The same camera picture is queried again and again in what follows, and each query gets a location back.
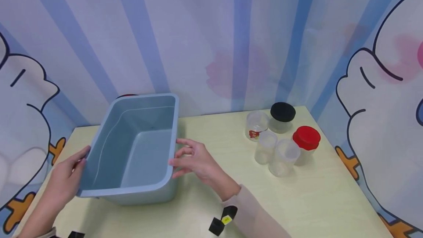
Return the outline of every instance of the cartoon backdrop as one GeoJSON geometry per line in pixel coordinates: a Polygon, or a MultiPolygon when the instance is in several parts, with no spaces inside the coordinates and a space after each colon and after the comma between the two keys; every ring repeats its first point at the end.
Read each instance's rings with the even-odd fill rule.
{"type": "Polygon", "coordinates": [[[423,237],[422,2],[0,0],[0,237],[74,127],[169,91],[181,116],[306,105],[392,234],[423,237]]]}

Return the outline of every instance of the beige sleeve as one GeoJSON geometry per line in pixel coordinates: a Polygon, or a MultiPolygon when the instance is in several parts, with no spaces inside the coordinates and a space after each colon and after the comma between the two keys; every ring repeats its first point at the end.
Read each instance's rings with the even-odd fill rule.
{"type": "Polygon", "coordinates": [[[237,196],[223,202],[225,207],[238,208],[234,223],[247,238],[290,238],[290,235],[259,204],[253,194],[243,185],[237,196]]]}
{"type": "Polygon", "coordinates": [[[56,237],[56,227],[53,227],[53,229],[51,229],[50,232],[46,233],[45,235],[39,236],[37,238],[52,238],[52,237],[56,237]]]}

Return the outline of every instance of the plastic basin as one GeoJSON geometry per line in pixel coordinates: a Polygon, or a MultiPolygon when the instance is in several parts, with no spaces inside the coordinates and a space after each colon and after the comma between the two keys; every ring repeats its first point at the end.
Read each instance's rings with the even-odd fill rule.
{"type": "Polygon", "coordinates": [[[122,97],[108,109],[91,144],[79,197],[119,205],[167,202],[176,194],[179,99],[174,94],[122,97]]]}

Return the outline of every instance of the clear plastic cup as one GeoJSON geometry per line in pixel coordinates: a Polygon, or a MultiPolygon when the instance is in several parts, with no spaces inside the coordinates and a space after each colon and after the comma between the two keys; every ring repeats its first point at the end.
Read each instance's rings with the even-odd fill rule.
{"type": "Polygon", "coordinates": [[[251,141],[258,141],[260,133],[267,130],[269,117],[261,111],[250,112],[247,115],[247,125],[245,126],[245,136],[251,141]]]}
{"type": "Polygon", "coordinates": [[[257,144],[256,153],[254,154],[254,159],[260,165],[265,165],[269,163],[273,156],[278,138],[273,132],[265,130],[264,132],[260,133],[258,141],[259,142],[257,144]]]}
{"type": "Polygon", "coordinates": [[[289,174],[293,164],[300,156],[300,147],[292,140],[282,139],[276,144],[273,159],[269,164],[269,171],[277,177],[289,174]]]}

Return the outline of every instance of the red object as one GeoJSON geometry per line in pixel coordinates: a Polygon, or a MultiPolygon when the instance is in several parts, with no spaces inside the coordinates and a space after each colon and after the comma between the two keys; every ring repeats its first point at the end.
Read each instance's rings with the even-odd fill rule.
{"type": "Polygon", "coordinates": [[[306,151],[314,150],[320,142],[320,134],[309,126],[301,126],[293,133],[292,140],[306,151]]]}
{"type": "Polygon", "coordinates": [[[254,139],[260,135],[260,132],[250,130],[250,138],[254,139]]]}
{"type": "Polygon", "coordinates": [[[129,96],[136,96],[136,94],[123,94],[122,96],[118,96],[116,99],[129,96]]]}

